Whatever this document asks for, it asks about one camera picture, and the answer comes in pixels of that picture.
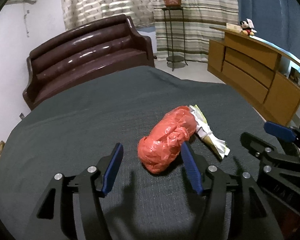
stuffed toy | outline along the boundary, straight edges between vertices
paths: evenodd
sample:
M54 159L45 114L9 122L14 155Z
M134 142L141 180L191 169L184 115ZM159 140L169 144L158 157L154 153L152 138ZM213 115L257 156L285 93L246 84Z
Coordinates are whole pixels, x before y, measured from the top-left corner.
M250 35L250 36L254 36L254 34L257 32L256 30L254 30L254 26L252 23L252 20L247 19L247 21L241 21L240 22L242 31L241 33L243 33L244 35Z

terracotta pot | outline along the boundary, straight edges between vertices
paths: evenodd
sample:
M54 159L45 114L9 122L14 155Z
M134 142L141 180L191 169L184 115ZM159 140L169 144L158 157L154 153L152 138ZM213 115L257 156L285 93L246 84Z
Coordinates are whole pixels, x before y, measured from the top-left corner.
M166 7L181 6L181 0L163 0Z

wooden cabinet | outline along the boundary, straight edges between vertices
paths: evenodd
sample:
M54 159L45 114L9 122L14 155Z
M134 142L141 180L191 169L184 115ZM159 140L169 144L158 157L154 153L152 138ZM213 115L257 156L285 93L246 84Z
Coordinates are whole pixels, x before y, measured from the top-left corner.
M225 61L237 66L265 87L270 87L274 78L274 72L260 62L231 48L226 49Z
M225 57L225 46L219 41L211 40L209 47L212 48L209 50L209 64L215 70L221 71Z
M263 103L268 93L268 89L261 85L257 80L228 62L223 63L222 73L233 80L239 87L247 91L259 103Z
M281 73L276 73L264 103L265 109L275 116L279 123L286 123L292 119L299 104L300 88Z
M240 36L226 33L225 44L227 47L240 51L241 53L257 60L272 70L276 69L281 57L281 55L276 51L273 51L261 44L255 43L252 38L247 40L242 39Z
M287 125L300 105L300 87L279 73L280 60L300 62L262 39L213 29L224 31L225 38L210 40L208 71L236 89L267 121Z

beige curtain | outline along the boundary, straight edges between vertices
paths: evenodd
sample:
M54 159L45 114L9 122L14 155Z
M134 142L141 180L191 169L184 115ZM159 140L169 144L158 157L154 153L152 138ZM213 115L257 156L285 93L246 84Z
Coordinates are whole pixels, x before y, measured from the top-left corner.
M153 25L150 0L61 0L66 29L105 17L126 14L135 26Z
M163 0L152 0L157 37L158 58L168 56ZM182 0L186 29L186 59L206 62L208 58L209 39L223 38L223 33L210 29L226 23L238 23L238 0ZM183 56L183 24L181 11L171 11L173 29L173 47L175 55Z

dark green bedspread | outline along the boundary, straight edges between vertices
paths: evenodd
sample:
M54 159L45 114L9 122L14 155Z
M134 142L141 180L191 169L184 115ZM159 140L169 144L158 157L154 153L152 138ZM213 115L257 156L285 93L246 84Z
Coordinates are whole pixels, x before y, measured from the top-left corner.
M101 199L113 239L191 239L204 199L186 180L181 158L162 176L150 175L137 144L180 105L197 104L230 154L219 162L196 139L193 149L223 171L258 176L258 160L240 144L247 131L281 149L263 120L230 86L180 80L140 66L94 79L40 104L12 131L0 159L0 218L17 240L54 174L79 174L109 155L116 142L124 157L114 188Z

